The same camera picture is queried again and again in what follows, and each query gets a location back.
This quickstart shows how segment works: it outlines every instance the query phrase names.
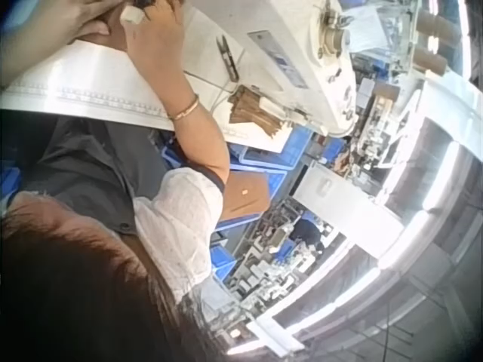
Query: gold bracelet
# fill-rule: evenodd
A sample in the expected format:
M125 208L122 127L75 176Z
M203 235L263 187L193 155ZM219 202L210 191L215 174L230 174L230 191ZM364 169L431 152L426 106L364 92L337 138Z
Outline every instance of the gold bracelet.
M191 113L196 108L198 108L198 106L199 106L199 96L198 96L198 94L196 94L196 99L191 106L189 106L187 109L185 109L181 113L178 113L174 117L169 117L169 119L171 119L173 122L175 122L175 121L179 121L182 118L188 117L189 115L191 115Z

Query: factory floor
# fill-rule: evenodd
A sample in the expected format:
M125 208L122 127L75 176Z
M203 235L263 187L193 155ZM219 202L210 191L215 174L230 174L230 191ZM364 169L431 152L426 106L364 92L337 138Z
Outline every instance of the factory floor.
M286 198L294 186L297 177L300 175L300 172L303 169L303 166L305 165L304 162L299 162L298 165L292 170L288 171L287 176L285 177L284 182L280 186L280 189L277 191L275 197L272 199L272 205L277 204L284 198ZM225 248L230 252L233 253L237 246L242 242L242 237L243 234L245 233L245 230L247 227L250 225L250 223L244 224L237 226L235 228L223 231L223 234L225 237L228 239L226 242Z

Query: woman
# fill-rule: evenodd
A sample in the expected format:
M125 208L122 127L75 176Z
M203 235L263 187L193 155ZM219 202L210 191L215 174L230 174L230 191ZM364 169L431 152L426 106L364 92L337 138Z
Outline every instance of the woman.
M96 18L120 2L39 2L2 37L2 87L81 35L107 36ZM144 128L59 120L2 220L2 351L16 359L220 358L190 290L211 272L226 144L181 69L179 0L158 0L146 16L128 9L128 56L171 116L189 164L164 175Z

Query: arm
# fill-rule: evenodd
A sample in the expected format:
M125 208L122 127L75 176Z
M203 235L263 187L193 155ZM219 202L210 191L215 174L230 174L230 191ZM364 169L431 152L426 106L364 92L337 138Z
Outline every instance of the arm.
M158 0L145 9L147 17L139 24L122 21L128 53L138 72L146 79L166 112L175 117L195 101L191 86L181 68L183 19L179 0L171 7ZM211 114L198 106L191 114L174 122L178 142L186 157L213 171L224 183L229 174L226 142Z
M38 2L25 24L2 35L2 87L8 86L23 72L79 36L91 33L108 35L107 25L94 19L121 2L122 0Z

